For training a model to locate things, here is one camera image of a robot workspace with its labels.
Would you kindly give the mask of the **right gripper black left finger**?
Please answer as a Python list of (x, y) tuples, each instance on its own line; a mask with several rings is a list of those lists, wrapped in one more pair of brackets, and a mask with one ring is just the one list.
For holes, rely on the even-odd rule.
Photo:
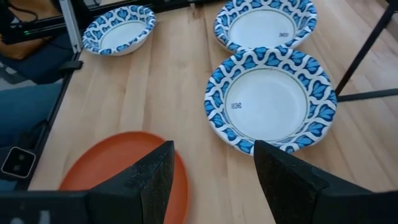
[(0, 224), (163, 224), (173, 179), (166, 141), (89, 190), (0, 192)]

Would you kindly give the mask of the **orange plate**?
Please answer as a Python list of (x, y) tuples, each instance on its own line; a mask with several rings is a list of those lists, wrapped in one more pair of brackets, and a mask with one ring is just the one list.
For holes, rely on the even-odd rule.
[[(144, 131), (112, 135), (87, 150), (67, 172), (60, 190), (87, 190), (133, 165), (165, 142)], [(186, 224), (189, 213), (190, 186), (187, 170), (175, 151), (174, 181), (164, 224)]]

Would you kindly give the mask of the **raised wooden shelf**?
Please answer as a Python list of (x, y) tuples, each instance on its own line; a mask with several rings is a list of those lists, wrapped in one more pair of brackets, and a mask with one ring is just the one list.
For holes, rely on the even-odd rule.
[(346, 84), (348, 83), (348, 81), (350, 80), (350, 78), (358, 68), (359, 64), (363, 61), (366, 54), (369, 52), (369, 50), (371, 49), (377, 38), (380, 36), (381, 32), (387, 27), (388, 23), (390, 23), (390, 21), (392, 20), (394, 13), (398, 11), (398, 0), (387, 0), (387, 2), (389, 3), (389, 5), (387, 6), (383, 15), (377, 22), (375, 28), (370, 33), (364, 45), (361, 47), (357, 56), (354, 58), (352, 64), (349, 66), (347, 72), (344, 74), (343, 78), (336, 87), (335, 93), (338, 102), (367, 100), (371, 98), (383, 98), (383, 97), (398, 95), (398, 88), (369, 91), (366, 93), (356, 93), (356, 94), (343, 95), (343, 96), (340, 95), (343, 88), (346, 86)]

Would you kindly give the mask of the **black device white edge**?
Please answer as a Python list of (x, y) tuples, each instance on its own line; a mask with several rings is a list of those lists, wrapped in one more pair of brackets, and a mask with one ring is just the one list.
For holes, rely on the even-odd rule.
[(0, 179), (26, 179), (34, 165), (36, 155), (19, 147), (0, 151)]

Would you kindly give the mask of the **blue patterned paper bowl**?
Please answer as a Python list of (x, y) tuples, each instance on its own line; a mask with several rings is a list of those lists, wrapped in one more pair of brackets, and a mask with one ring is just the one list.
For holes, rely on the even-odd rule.
[(204, 110), (224, 142), (251, 156), (257, 140), (288, 153), (318, 143), (331, 128), (337, 102), (316, 58), (258, 47), (233, 54), (213, 71)]
[(316, 24), (312, 0), (229, 0), (216, 15), (213, 33), (230, 52), (257, 47), (294, 49)]
[(120, 56), (137, 50), (155, 27), (155, 13), (146, 6), (112, 9), (84, 31), (83, 48), (93, 54)]

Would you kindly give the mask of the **white aluminium extrusion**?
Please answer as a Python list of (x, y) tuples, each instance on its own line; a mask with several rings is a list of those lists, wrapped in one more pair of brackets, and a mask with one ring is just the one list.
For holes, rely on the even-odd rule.
[(75, 54), (80, 53), (83, 48), (82, 39), (72, 2), (71, 0), (59, 0), (59, 3), (73, 52)]

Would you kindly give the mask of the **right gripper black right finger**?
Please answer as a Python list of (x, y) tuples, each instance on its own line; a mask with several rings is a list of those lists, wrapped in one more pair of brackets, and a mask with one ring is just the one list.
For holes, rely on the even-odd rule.
[(398, 190), (372, 192), (260, 140), (254, 163), (276, 224), (398, 224)]

